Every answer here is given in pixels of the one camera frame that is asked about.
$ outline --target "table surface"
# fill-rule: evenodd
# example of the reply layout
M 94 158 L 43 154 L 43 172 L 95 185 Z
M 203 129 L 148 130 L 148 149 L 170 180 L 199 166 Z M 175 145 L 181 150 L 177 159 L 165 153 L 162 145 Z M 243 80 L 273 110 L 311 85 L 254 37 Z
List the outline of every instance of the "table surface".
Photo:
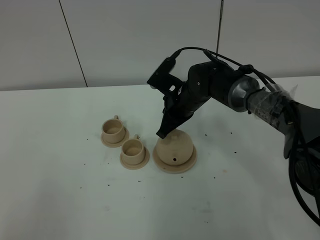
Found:
M 320 76 L 275 81 L 320 108 Z M 152 157 L 123 168 L 120 147 L 101 143 L 103 122 L 118 115 L 152 152 L 162 97 L 148 85 L 0 92 L 0 239 L 319 239 L 283 135 L 213 99 L 179 128 L 198 152 L 191 170 L 165 173 Z

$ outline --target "cup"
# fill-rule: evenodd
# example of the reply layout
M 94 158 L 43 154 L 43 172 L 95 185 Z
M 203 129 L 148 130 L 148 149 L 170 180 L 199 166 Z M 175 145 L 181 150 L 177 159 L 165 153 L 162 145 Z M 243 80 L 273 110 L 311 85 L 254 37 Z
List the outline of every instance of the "cup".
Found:
M 129 138 L 129 132 L 117 115 L 102 125 L 101 141 L 110 148 L 120 147 Z
M 137 134 L 125 141 L 121 147 L 120 162 L 126 169 L 140 169 L 147 164 L 149 158 L 149 151 Z

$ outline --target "small hole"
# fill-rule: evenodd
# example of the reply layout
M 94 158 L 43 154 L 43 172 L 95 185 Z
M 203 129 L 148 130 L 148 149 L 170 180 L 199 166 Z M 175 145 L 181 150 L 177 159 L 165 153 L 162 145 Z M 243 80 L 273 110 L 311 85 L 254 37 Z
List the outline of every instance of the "small hole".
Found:
M 172 92 L 173 90 L 175 90 L 176 89 L 176 87 L 175 86 L 171 86 L 170 88 L 169 88 L 169 90 Z

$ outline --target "beige lid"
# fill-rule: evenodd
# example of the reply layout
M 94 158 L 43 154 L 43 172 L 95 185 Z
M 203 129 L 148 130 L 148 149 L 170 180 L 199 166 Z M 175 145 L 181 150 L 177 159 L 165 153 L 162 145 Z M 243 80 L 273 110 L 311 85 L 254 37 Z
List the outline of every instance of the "beige lid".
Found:
M 196 163 L 197 150 L 187 133 L 175 129 L 164 139 L 158 139 L 153 149 L 153 159 L 165 172 L 182 173 Z
M 140 169 L 148 163 L 149 158 L 149 151 L 137 134 L 125 141 L 121 147 L 120 163 L 126 169 Z
M 101 141 L 109 148 L 120 147 L 128 138 L 129 131 L 117 115 L 102 125 Z

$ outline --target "white wall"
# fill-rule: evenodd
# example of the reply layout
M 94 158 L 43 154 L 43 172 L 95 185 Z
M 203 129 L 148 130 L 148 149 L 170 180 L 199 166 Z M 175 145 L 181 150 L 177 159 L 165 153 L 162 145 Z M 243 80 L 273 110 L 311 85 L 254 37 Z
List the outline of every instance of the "white wall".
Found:
M 320 75 L 320 0 L 225 0 L 219 53 L 271 77 Z
M 85 87 L 58 0 L 0 1 L 0 90 Z
M 61 0 L 88 85 L 145 84 L 161 62 L 186 46 L 215 49 L 220 0 Z M 172 74 L 208 59 L 191 50 Z

